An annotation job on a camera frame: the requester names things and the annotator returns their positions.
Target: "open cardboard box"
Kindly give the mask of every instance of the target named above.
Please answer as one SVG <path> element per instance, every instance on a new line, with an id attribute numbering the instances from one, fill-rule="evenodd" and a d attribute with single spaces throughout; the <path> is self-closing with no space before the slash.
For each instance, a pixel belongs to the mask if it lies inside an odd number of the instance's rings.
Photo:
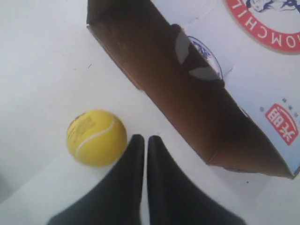
<path id="1" fill-rule="evenodd" d="M 169 25 L 150 0 L 89 0 L 87 23 L 125 75 L 145 91 L 207 164 L 295 176 L 221 80 L 199 80 L 179 64 L 174 37 L 180 28 Z M 197 54 L 191 61 L 208 66 Z"/>

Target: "white floor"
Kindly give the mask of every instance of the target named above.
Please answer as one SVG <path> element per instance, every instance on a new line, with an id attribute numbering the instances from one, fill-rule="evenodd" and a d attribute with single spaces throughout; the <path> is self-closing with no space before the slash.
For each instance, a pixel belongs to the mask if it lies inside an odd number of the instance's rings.
<path id="1" fill-rule="evenodd" d="M 128 136 L 162 136 L 192 181 L 249 225 L 299 224 L 299 177 L 206 166 L 110 60 L 85 19 L 86 0 L 0 0 L 1 225 L 45 224 L 108 172 L 78 164 L 66 149 L 69 123 L 90 109 L 118 115 Z"/>

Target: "yellow tennis ball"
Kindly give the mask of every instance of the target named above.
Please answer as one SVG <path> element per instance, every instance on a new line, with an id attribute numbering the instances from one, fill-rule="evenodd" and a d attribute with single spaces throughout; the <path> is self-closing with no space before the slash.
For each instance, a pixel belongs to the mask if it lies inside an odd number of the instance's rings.
<path id="1" fill-rule="evenodd" d="M 121 156 L 127 145 L 122 122 L 104 110 L 92 110 L 77 117 L 67 130 L 67 147 L 79 162 L 103 166 Z"/>

